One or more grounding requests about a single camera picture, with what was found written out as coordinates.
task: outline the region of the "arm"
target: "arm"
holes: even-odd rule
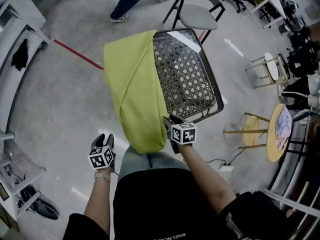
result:
[[[217,215],[234,199],[232,188],[213,170],[191,145],[180,145],[179,151],[190,168],[200,190],[208,199]]]
[[[111,176],[110,167],[98,170],[99,173]],[[110,183],[104,178],[97,177],[84,215],[95,221],[110,236]]]

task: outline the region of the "black t-shirt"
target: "black t-shirt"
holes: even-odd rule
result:
[[[232,217],[229,218],[231,224],[236,224],[235,228],[244,237],[254,234],[262,236],[261,239],[271,237],[269,222],[283,226],[285,219],[273,204],[251,193],[242,194],[216,216],[192,173],[178,168],[138,171],[123,177],[117,184],[113,201],[117,240],[237,239],[228,228],[230,221],[226,223],[228,215]],[[281,235],[279,231],[276,234],[277,237],[272,234],[272,239]],[[109,239],[93,220],[72,214],[63,239],[77,236]]]

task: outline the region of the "gray shorts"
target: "gray shorts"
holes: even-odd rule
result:
[[[186,163],[183,163],[165,152],[139,154],[130,145],[122,159],[118,182],[124,176],[151,169],[178,168],[189,170]]]

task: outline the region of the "concrete floor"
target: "concrete floor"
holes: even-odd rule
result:
[[[173,0],[162,4],[142,0],[130,11],[129,21],[114,24],[109,21],[109,14],[117,2],[63,0],[49,13],[45,32],[52,40],[57,39],[102,65],[104,44],[147,30],[169,29],[172,25],[173,15],[165,25],[162,20]],[[187,2],[210,7],[203,0]],[[254,73],[251,81],[244,69],[252,65],[251,60],[266,52],[286,56],[286,47],[290,45],[289,40],[280,35],[277,25],[262,28],[265,22],[259,20],[259,13],[237,14],[232,2],[226,1],[223,5],[226,11],[218,22],[218,29],[212,31],[203,47],[227,104],[221,113],[197,124],[199,135],[194,147],[207,161],[221,158],[229,162],[239,152],[237,147],[242,140],[239,135],[223,136],[222,131],[240,129],[245,112],[269,118],[279,103],[276,85],[253,88],[263,70],[260,74]],[[28,69],[9,128],[15,133],[14,143],[9,144],[13,157],[25,157],[29,161],[17,163],[16,173],[23,176],[37,166],[45,167],[47,172],[35,187],[59,210],[56,221],[24,213],[18,220],[20,230],[30,240],[62,239],[69,215],[84,212],[92,190],[94,172],[87,159],[91,142],[100,133],[114,134],[117,171],[129,145],[114,111],[103,71],[50,43]],[[261,137],[262,143],[265,138],[265,135]],[[165,150],[171,152],[168,145]],[[220,164],[219,161],[211,163],[216,169]],[[268,160],[265,148],[245,150],[232,164],[235,174],[226,178],[239,193],[263,190],[277,167],[277,163]],[[112,175],[111,200],[116,182],[117,176]]]

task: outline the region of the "yellow-green cloth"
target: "yellow-green cloth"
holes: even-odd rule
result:
[[[167,141],[168,116],[154,59],[156,30],[104,46],[104,79],[126,138],[138,153],[157,152]]]

